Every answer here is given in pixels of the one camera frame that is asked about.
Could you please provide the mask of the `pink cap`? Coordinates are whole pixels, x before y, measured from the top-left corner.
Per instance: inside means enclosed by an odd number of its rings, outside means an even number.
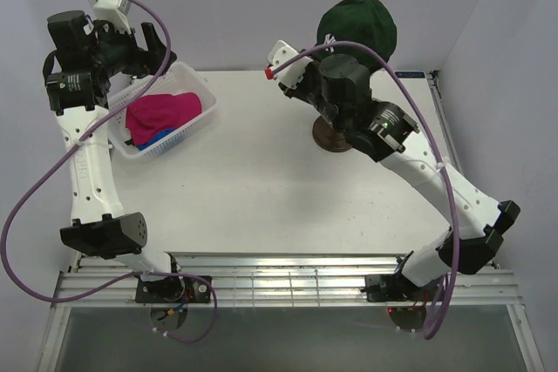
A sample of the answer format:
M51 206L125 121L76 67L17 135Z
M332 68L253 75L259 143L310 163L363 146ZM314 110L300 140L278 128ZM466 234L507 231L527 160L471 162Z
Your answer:
M144 144L158 132L175 131L201 113L201 100L194 92L142 96L126 108L125 127L131 136L126 144Z

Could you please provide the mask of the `dark green NY cap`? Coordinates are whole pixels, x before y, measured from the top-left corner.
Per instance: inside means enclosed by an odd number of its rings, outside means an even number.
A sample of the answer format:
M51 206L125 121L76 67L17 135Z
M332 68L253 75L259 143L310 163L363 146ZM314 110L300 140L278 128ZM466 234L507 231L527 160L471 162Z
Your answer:
M398 28L379 0L343 0L321 18L316 45L351 41L366 45L385 62L397 48Z

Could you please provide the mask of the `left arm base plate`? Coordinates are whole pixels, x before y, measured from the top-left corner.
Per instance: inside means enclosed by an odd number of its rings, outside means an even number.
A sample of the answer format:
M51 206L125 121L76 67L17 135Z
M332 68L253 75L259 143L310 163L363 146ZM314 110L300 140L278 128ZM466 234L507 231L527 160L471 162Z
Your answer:
M139 277L134 301L142 304L171 304L179 302L208 303L211 292L208 284L213 283L211 276L201 279L191 277L162 277L147 281Z

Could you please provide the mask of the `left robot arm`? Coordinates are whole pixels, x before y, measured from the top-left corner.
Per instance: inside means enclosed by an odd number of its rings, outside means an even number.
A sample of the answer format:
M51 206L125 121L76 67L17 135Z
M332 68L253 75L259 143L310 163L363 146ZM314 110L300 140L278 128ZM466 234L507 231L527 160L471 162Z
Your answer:
M126 213L112 175L108 126L110 78L123 73L164 74L177 56L159 39L153 24L141 25L147 47L133 30L119 31L108 20L91 20L82 10L47 19L55 50L44 61L50 108L64 135L72 189L71 224L60 230L68 247L87 256L117 260L139 276L139 288L157 301L177 301L185 281L176 259L147 244L141 213Z

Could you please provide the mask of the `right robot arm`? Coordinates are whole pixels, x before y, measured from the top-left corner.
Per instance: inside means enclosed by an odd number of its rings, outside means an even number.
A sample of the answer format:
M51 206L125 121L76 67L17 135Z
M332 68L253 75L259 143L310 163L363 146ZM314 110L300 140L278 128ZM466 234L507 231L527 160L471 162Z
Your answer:
M459 273L468 275L494 258L519 206L485 195L454 167L439 163L417 122L399 106L372 96L367 67L336 54L322 61L303 57L269 75L287 97L312 105L353 149L396 173L448 222L459 222L458 233L448 230L411 251L393 273L367 276L368 301L409 301L433 292L435 281L450 273L454 255Z

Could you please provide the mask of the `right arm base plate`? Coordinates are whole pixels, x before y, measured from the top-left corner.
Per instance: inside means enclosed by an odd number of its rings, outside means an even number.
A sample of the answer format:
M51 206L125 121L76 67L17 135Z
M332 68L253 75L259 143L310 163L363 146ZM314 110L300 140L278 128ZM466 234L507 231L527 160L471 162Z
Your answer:
M417 286L402 274L368 274L364 277L364 286L360 292L365 294L368 302L423 302L431 301L446 276Z

